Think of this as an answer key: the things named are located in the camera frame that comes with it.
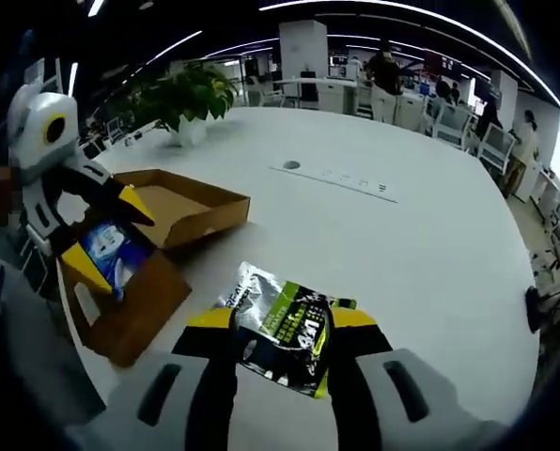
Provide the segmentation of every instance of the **dark shirt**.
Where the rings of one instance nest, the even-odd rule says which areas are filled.
[[[401,94],[399,89],[399,66],[395,61],[385,59],[382,54],[376,54],[369,62],[374,83],[389,94]]]
[[[459,89],[457,89],[456,87],[451,88],[451,98],[453,99],[453,103],[455,105],[458,104],[460,96],[461,95],[459,94]]]
[[[480,139],[483,139],[490,124],[495,124],[500,129],[503,128],[502,123],[497,117],[491,120],[488,117],[481,116],[480,119],[478,119],[478,124],[476,125],[476,136],[478,136]]]

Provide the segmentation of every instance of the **yellow robot finger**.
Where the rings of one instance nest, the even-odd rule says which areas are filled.
[[[78,242],[74,243],[61,255],[61,259],[74,272],[74,275],[92,288],[105,294],[113,293],[113,287],[107,282],[92,259]]]
[[[132,205],[135,209],[140,211],[144,214],[150,221],[155,222],[155,218],[153,217],[152,213],[148,210],[145,203],[142,201],[140,196],[136,193],[132,186],[126,185],[119,193],[119,199],[128,204]]]

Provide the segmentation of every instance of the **open cardboard box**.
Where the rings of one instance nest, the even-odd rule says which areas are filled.
[[[72,227],[81,236],[101,220],[98,213],[89,210],[84,221]],[[191,288],[174,263],[133,225],[124,225],[123,229],[151,252],[128,281],[123,300],[90,287],[64,263],[61,270],[73,323],[84,346],[108,357],[115,365],[130,366],[188,297]],[[78,289],[78,284],[84,284],[84,289]],[[78,299],[77,292],[81,291],[84,296]]]
[[[158,248],[171,249],[245,223],[250,198],[160,169],[116,174],[133,185],[155,225],[136,227]]]
[[[130,237],[151,250],[124,290],[124,299],[99,293],[80,273],[61,263],[71,316],[84,346],[119,366],[133,365],[163,328],[191,288],[178,268],[160,249],[169,249],[210,233],[242,224],[249,197],[161,170],[115,175],[131,184],[154,216],[155,226],[123,225]],[[83,236],[103,219],[88,209],[81,223],[72,225]],[[86,285],[82,302],[76,291]],[[86,313],[85,297],[96,315]]]

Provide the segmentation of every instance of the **table surface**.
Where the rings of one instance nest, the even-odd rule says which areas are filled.
[[[197,148],[168,141],[154,130],[97,159],[112,172],[180,173],[252,202],[248,224],[183,264],[194,291],[147,352],[171,351],[187,318],[210,308],[249,261],[356,299],[395,349],[412,350],[445,375],[478,418],[508,424],[521,412],[537,366],[538,336],[529,332],[523,300],[533,275],[514,218],[476,158],[380,122],[297,109],[235,108],[209,125]],[[270,169],[289,160],[382,182],[397,202]],[[81,203],[64,194],[59,210],[68,221],[81,219]],[[70,327],[106,402],[123,371],[82,346]],[[241,366],[237,375],[230,449],[260,441],[272,449],[336,449],[328,399]]]
[[[345,87],[357,87],[354,80],[337,80],[335,78],[287,78],[286,80],[278,80],[274,82],[279,85],[287,85],[290,83],[309,83],[320,85],[339,85]]]

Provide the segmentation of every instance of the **pants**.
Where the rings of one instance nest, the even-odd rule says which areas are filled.
[[[521,184],[526,164],[512,157],[507,165],[506,174],[499,183],[499,189],[505,198],[509,198]]]
[[[374,120],[391,125],[395,124],[395,109],[397,107],[396,96],[392,96],[384,89],[372,85],[370,103],[372,105]]]

